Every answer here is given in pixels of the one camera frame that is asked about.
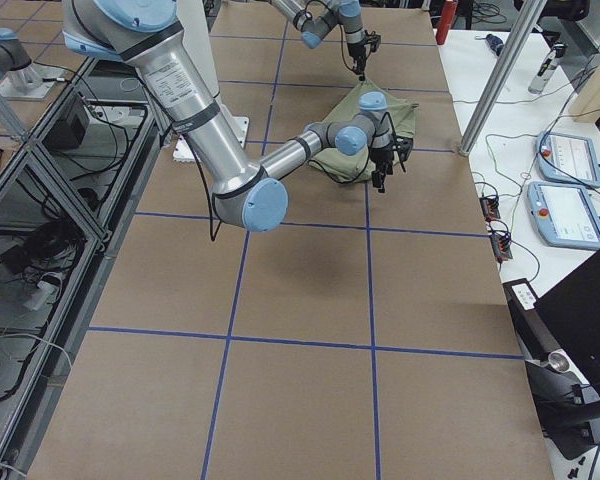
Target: red bottle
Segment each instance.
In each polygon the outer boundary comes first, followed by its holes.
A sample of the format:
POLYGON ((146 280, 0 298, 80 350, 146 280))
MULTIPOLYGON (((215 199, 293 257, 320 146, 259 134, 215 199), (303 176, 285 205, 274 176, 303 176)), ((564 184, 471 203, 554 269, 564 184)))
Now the red bottle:
POLYGON ((447 39, 447 33, 451 28, 453 19, 456 16, 456 8, 458 8, 458 0, 446 0, 442 8, 442 16, 438 22, 438 32, 436 33, 436 43, 444 45, 447 39))

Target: cloth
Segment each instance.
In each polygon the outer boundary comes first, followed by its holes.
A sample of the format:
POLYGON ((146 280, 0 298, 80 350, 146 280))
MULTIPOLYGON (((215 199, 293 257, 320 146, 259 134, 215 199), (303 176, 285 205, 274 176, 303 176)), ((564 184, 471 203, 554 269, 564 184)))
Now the cloth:
MULTIPOLYGON (((389 106, 389 113, 393 119, 393 124, 396 128, 396 133, 405 137, 413 138, 416 132, 416 112, 417 103, 409 102, 393 95, 384 92, 371 80, 367 79, 364 82, 356 85, 347 96, 331 110, 329 115, 325 117, 324 122, 340 122, 351 120, 356 115, 360 108, 358 107, 358 99, 361 95, 367 92, 378 91, 382 92, 389 106)), ((340 153, 336 148, 328 148, 319 154, 315 155, 309 165, 317 168, 320 171, 326 171, 339 181, 350 181, 360 174, 355 181, 364 182, 371 179, 371 172, 374 165, 371 161, 367 162, 369 152, 365 147, 354 156, 347 156, 340 153)), ((394 158, 394 165, 398 162, 397 155, 394 158)))

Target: white desk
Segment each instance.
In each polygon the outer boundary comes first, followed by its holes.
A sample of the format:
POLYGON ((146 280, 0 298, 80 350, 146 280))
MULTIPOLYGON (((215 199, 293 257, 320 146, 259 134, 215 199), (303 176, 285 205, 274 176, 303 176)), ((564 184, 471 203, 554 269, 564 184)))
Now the white desk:
MULTIPOLYGON (((458 100, 477 101, 480 98, 497 60, 486 42, 475 38, 483 38, 487 33, 489 32, 452 30, 449 32, 445 45, 440 47, 449 91, 454 99, 455 112, 462 131, 466 128, 476 105, 461 103, 458 100)), ((503 40, 506 40, 508 35, 503 32, 495 32, 495 34, 503 40)), ((531 35, 507 80, 499 102, 531 100, 536 97, 527 91, 527 87, 548 51, 541 35, 531 35)), ((553 92, 568 83, 569 79, 559 68, 544 93, 553 92)), ((494 185, 500 194, 518 193, 519 189, 516 185, 496 173, 494 162, 487 150, 485 136, 491 133, 507 136, 537 135, 558 116, 562 105, 572 91, 571 86, 567 85, 558 92, 532 103, 497 104, 470 154, 471 169, 484 175, 486 182, 494 185)), ((571 118, 563 118, 553 131, 592 138, 600 163, 600 132, 595 125, 577 123, 571 118)), ((521 174, 527 171, 530 171, 531 180, 542 180, 537 164, 532 167, 535 156, 535 138, 522 137, 510 140, 490 137, 489 143, 494 150, 498 169, 501 172, 520 183, 523 182, 521 174)), ((476 181, 480 180, 482 180, 480 176, 476 175, 476 181)), ((491 194, 492 191, 486 187, 485 193, 491 194)), ((593 194, 592 198, 597 213, 600 215, 600 196, 593 194)), ((539 295, 543 295, 593 252, 547 246, 537 233, 529 213, 526 188, 517 207, 514 223, 512 223, 514 205, 515 199, 501 198, 500 213, 503 220, 512 229, 512 238, 529 248, 538 257, 541 267, 538 277, 533 282, 533 287, 539 295)), ((521 277, 531 278, 536 269, 535 260, 516 245, 512 246, 512 253, 513 260, 502 265, 501 280, 505 282, 521 277)), ((577 460, 565 460, 551 441, 547 441, 547 448, 556 479, 566 478, 569 471, 575 467, 580 467, 578 478, 586 478, 593 459, 592 452, 587 454, 585 465, 579 466, 577 460)), ((600 458, 596 467, 595 479, 600 480, 600 458)))

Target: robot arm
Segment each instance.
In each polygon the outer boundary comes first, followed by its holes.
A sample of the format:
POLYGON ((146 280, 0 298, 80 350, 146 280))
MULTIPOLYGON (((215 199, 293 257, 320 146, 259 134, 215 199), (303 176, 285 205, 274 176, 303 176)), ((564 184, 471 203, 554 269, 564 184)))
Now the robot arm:
POLYGON ((362 26, 362 9, 359 0, 308 0, 306 6, 296 0, 268 0, 293 26, 302 33, 302 40, 309 48, 316 48, 336 26, 342 25, 347 49, 353 59, 351 70, 364 80, 367 58, 380 46, 380 35, 367 32, 362 26), (324 11, 313 18, 307 6, 312 3, 325 5, 324 11))
POLYGON ((380 152, 381 143, 391 140, 386 101, 372 92, 363 96, 361 112, 351 122, 310 125, 261 162, 254 162, 182 46, 183 28, 176 20, 173 0, 63 0, 63 5, 67 46, 136 68, 171 117, 174 131, 211 172, 214 213, 225 223, 251 231, 271 230, 282 222, 288 202, 278 179, 324 148, 335 146, 349 155, 364 146, 380 152))
POLYGON ((21 92, 42 85, 42 78, 33 68, 31 58, 16 34, 8 28, 0 28, 0 80, 5 74, 21 92))

